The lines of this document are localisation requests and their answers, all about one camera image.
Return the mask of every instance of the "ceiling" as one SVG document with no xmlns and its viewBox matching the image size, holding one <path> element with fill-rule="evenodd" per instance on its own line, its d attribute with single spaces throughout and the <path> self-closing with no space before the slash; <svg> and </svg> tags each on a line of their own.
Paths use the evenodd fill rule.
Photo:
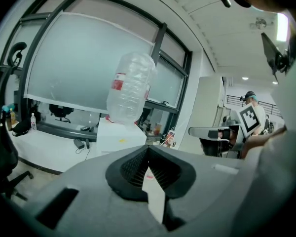
<svg viewBox="0 0 296 237">
<path fill-rule="evenodd" d="M 226 8 L 220 0 L 174 0 L 191 17 L 206 39 L 217 65 L 227 77 L 274 81 L 266 62 L 260 34 L 265 32 L 281 52 L 286 44 L 276 41 L 277 16 L 254 8 L 242 8 L 231 0 Z M 257 20 L 266 27 L 256 27 Z"/>
</svg>

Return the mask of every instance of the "ceiling light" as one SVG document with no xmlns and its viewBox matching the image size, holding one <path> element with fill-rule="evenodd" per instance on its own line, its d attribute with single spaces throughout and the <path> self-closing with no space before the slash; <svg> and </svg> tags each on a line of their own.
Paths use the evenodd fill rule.
<svg viewBox="0 0 296 237">
<path fill-rule="evenodd" d="M 282 13 L 277 14 L 277 37 L 278 41 L 286 41 L 288 31 L 288 18 Z"/>
</svg>

